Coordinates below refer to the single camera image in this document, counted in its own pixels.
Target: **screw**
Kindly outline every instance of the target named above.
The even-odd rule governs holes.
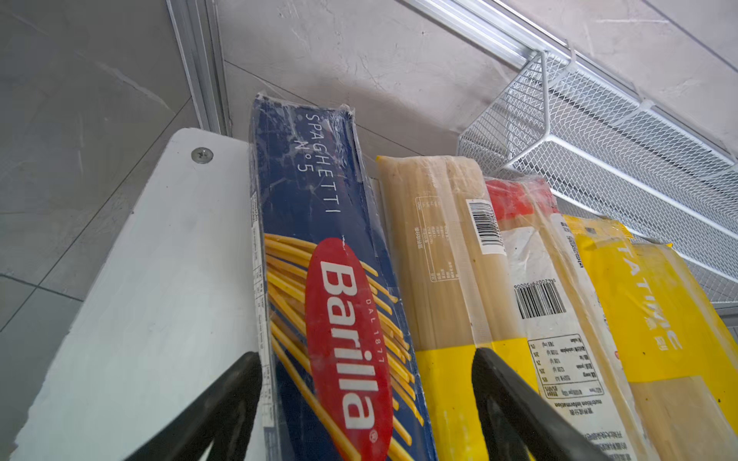
[[[192,160],[196,163],[208,163],[213,160],[213,151],[208,148],[196,148],[192,151]]]

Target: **white wooden board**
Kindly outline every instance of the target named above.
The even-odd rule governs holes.
[[[195,163],[194,148],[214,152]],[[169,141],[49,368],[11,459],[121,460],[258,350],[249,144]],[[261,415],[248,460],[264,460]]]

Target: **yellow package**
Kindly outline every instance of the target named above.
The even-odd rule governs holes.
[[[736,459],[738,346],[684,261],[616,221],[567,222],[661,458]]]

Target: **yellow label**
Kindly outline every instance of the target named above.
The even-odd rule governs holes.
[[[702,376],[738,431],[738,346],[667,246],[633,244],[615,221],[567,217],[630,382]]]
[[[492,342],[490,348],[534,389],[535,370],[525,338]],[[440,461],[489,460],[472,388],[477,347],[448,347],[416,353],[433,437]]]

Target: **red label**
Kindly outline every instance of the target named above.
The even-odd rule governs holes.
[[[339,238],[327,238],[313,251],[305,321],[320,404],[362,460],[385,460],[393,413],[384,337],[364,269]]]
[[[535,212],[534,202],[546,216],[559,212],[556,198],[544,178],[525,182],[492,179],[487,181],[487,191],[498,221],[532,215]]]

